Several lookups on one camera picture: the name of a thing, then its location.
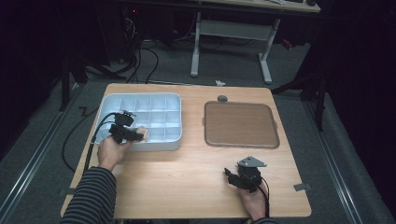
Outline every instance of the white plastic tray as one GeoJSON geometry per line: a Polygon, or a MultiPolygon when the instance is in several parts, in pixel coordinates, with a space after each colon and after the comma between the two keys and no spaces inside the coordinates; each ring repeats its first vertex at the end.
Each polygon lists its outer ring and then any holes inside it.
{"type": "MultiPolygon", "coordinates": [[[[180,96],[171,93],[114,93],[106,96],[99,109],[99,122],[109,113],[127,110],[135,114],[134,123],[129,127],[148,128],[147,142],[133,143],[132,151],[175,150],[180,147],[182,135],[180,96]]],[[[110,135],[108,130],[114,122],[114,116],[106,119],[99,129],[95,143],[99,144],[110,135]]]]}

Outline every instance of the hand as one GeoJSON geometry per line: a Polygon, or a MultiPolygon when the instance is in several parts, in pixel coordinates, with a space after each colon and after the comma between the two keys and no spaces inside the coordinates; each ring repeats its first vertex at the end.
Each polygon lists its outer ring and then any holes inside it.
{"type": "MultiPolygon", "coordinates": [[[[260,188],[268,196],[267,189],[264,184],[260,185],[260,188]]],[[[265,198],[262,192],[257,189],[254,192],[249,193],[248,189],[238,188],[239,195],[241,196],[242,204],[245,210],[249,214],[252,221],[256,221],[262,217],[265,217],[265,198]]]]}
{"type": "Polygon", "coordinates": [[[105,138],[99,145],[98,159],[99,167],[105,168],[110,172],[122,161],[125,151],[132,145],[132,142],[126,142],[119,145],[112,136],[105,138]]]}

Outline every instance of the striped shirt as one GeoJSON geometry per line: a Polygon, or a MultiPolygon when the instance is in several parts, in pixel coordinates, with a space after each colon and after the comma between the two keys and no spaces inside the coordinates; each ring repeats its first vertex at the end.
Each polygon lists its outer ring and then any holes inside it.
{"type": "Polygon", "coordinates": [[[81,178],[61,223],[112,223],[116,203],[116,177],[92,167],[81,178]]]}

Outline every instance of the gray carpet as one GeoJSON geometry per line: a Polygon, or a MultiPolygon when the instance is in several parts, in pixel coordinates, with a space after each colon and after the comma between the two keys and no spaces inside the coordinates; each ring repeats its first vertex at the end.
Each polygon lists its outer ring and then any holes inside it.
{"type": "MultiPolygon", "coordinates": [[[[216,50],[202,50],[200,75],[190,77],[191,46],[174,46],[172,49],[162,45],[154,50],[159,58],[159,65],[150,80],[189,83],[195,85],[216,85],[215,80],[226,86],[276,88],[293,79],[309,46],[286,50],[274,45],[268,57],[268,64],[273,75],[273,84],[263,84],[260,66],[255,51],[261,43],[255,42],[245,46],[223,45],[216,50]]],[[[146,79],[155,65],[154,55],[142,50],[142,63],[138,71],[140,82],[146,79]]],[[[122,82],[102,77],[90,77],[82,93],[71,105],[59,132],[50,142],[49,152],[32,182],[23,194],[9,223],[57,223],[64,202],[64,190],[68,188],[73,173],[62,161],[61,151],[64,139],[72,128],[85,117],[80,107],[87,107],[87,113],[99,106],[106,85],[122,82]]],[[[58,113],[60,107],[60,85],[52,91],[50,99],[32,116],[29,126],[21,135],[5,159],[0,163],[2,180],[0,200],[7,197],[18,176],[26,166],[38,146],[42,136],[58,113]]],[[[304,103],[294,91],[275,96],[276,106],[282,118],[291,150],[296,160],[303,182],[312,186],[307,192],[312,207],[312,215],[304,218],[278,218],[279,223],[348,223],[347,214],[340,201],[337,190],[324,160],[321,144],[317,138],[316,128],[310,123],[304,103]]],[[[382,203],[375,186],[365,172],[359,157],[350,143],[342,123],[339,121],[332,102],[326,101],[324,114],[324,135],[334,151],[334,157],[340,170],[345,174],[356,205],[361,211],[364,223],[395,223],[388,209],[382,203]]],[[[71,135],[65,147],[66,159],[76,167],[81,151],[87,141],[94,116],[83,121],[71,135]]]]}

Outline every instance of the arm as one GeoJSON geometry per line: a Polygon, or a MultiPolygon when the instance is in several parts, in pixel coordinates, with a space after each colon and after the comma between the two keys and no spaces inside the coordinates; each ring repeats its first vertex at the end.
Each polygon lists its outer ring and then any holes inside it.
{"type": "MultiPolygon", "coordinates": [[[[261,184],[260,187],[268,195],[268,192],[261,184]]],[[[252,224],[272,224],[277,223],[275,220],[265,217],[265,198],[261,191],[256,190],[249,193],[248,189],[238,188],[242,204],[252,220],[252,224]]]]}
{"type": "Polygon", "coordinates": [[[98,150],[99,165],[81,178],[61,223],[109,223],[116,202],[116,177],[111,173],[132,142],[118,145],[104,139],[98,150]]]}

